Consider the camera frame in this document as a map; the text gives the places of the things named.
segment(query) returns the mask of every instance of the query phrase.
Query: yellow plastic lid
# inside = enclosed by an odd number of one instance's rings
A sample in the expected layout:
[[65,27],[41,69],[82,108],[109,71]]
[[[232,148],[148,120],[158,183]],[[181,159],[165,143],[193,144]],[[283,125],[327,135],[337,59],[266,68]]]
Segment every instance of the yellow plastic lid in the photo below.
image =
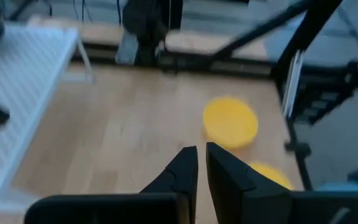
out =
[[247,103],[232,97],[210,101],[203,115],[209,140],[225,149],[237,149],[251,143],[258,132],[258,120]]
[[258,173],[264,175],[265,177],[269,178],[270,180],[280,184],[281,186],[285,187],[288,190],[293,190],[294,187],[291,184],[290,180],[286,177],[286,175],[281,172],[280,170],[277,170],[273,167],[270,167],[268,165],[259,163],[259,162],[253,162],[249,164],[254,170],[256,170]]

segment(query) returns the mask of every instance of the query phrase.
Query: white pegboard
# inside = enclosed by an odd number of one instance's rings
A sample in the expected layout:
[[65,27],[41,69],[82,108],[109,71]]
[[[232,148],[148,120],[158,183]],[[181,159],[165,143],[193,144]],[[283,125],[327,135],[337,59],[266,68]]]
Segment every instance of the white pegboard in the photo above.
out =
[[10,119],[0,128],[0,189],[16,172],[77,41],[76,30],[6,26],[0,41],[0,105]]

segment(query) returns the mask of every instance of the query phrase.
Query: black cable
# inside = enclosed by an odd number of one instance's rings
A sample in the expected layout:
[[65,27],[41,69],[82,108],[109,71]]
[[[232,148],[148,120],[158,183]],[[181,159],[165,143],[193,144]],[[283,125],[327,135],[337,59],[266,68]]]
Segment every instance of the black cable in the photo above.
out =
[[86,9],[86,13],[87,13],[87,15],[88,15],[89,21],[92,22],[93,20],[92,20],[92,17],[91,17],[90,9],[89,9],[88,6],[86,5],[86,3],[85,3],[85,9]]
[[50,3],[49,0],[43,0],[43,2],[45,5],[49,7],[49,17],[52,17],[53,16],[52,4]]
[[5,0],[0,1],[1,3],[1,13],[2,13],[2,18],[6,19],[6,4],[5,4]]
[[117,12],[118,12],[118,23],[121,26],[121,7],[119,5],[119,0],[117,0]]
[[74,12],[75,12],[75,17],[78,20],[78,13],[77,13],[77,8],[75,7],[75,0],[73,0],[73,7],[74,7]]
[[84,23],[84,6],[85,6],[85,0],[82,0],[82,23]]

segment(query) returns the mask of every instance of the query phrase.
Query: wooden surface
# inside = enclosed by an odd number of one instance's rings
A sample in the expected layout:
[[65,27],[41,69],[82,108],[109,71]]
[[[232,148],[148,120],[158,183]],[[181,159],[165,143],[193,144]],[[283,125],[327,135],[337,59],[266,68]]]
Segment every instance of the wooden surface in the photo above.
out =
[[68,19],[43,18],[33,16],[29,21],[31,26],[76,28],[80,31],[84,42],[99,44],[119,44],[124,30],[119,26],[110,26],[109,24],[82,24]]
[[[233,41],[233,38],[226,35],[208,35],[175,30],[167,35],[165,44],[167,49],[173,52],[212,54]],[[255,40],[236,50],[234,56],[263,60],[267,59],[267,52],[263,41]]]
[[[107,39],[91,33],[93,41]],[[83,70],[78,65],[71,69]],[[294,155],[283,148],[288,131],[273,83],[188,73],[172,77],[138,68],[95,66],[94,71],[95,85],[60,85],[14,179],[15,187],[40,197],[136,193],[181,148],[195,145],[196,222],[217,223],[206,176],[202,114],[212,98],[231,95],[247,101],[259,117],[254,143],[232,153],[244,162],[265,162],[282,170],[296,189],[302,189]],[[0,224],[19,224],[21,219],[0,215]]]
[[[121,41],[123,29],[111,24],[82,24],[66,19],[43,18],[34,16],[29,24],[52,27],[74,27],[80,30],[85,42],[116,44]],[[226,35],[208,35],[190,31],[171,31],[165,40],[167,49],[176,52],[210,54],[228,44],[233,37]],[[235,56],[266,59],[267,53],[263,41],[256,40],[234,52]]]

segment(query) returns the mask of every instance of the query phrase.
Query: yellow disc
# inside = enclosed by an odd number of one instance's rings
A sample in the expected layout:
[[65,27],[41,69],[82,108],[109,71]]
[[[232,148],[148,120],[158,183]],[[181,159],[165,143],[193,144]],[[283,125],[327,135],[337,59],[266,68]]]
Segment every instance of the yellow disc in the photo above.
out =
[[265,164],[261,164],[258,162],[253,162],[251,164],[249,164],[254,170],[256,170],[258,173],[264,175],[265,177],[269,178],[270,180],[280,184],[281,186],[285,187],[286,189],[289,190],[293,190],[293,186],[290,182],[290,180],[288,180],[288,178],[286,177],[286,175],[277,170],[274,169],[273,167],[270,167],[268,165]]
[[255,113],[246,103],[231,97],[210,101],[204,109],[203,122],[208,139],[225,149],[248,145],[258,132]]

